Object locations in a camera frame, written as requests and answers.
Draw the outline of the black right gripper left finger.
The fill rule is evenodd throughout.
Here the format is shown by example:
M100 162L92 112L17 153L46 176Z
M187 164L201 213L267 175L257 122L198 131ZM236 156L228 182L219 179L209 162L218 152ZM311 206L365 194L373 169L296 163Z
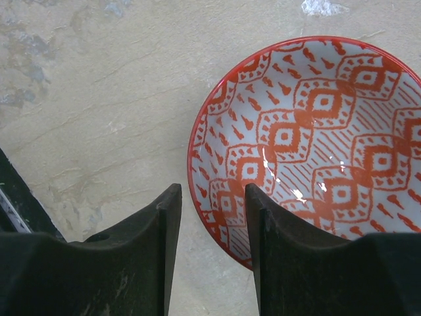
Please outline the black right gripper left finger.
M1 235L2 315L167 315L182 187L84 242Z

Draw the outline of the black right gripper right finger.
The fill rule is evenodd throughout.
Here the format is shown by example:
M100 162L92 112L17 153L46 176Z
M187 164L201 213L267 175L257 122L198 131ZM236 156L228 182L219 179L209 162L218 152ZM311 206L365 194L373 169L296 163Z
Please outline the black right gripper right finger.
M419 315L420 235L373 233L350 241L245 188L261 315Z

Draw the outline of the orange patterned bowl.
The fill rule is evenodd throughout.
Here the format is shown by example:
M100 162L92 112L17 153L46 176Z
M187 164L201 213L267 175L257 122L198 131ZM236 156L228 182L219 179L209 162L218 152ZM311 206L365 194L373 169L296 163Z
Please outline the orange patterned bowl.
M214 241L252 265L249 183L344 239L420 231L420 77L355 39L309 36L240 62L193 125L187 177Z

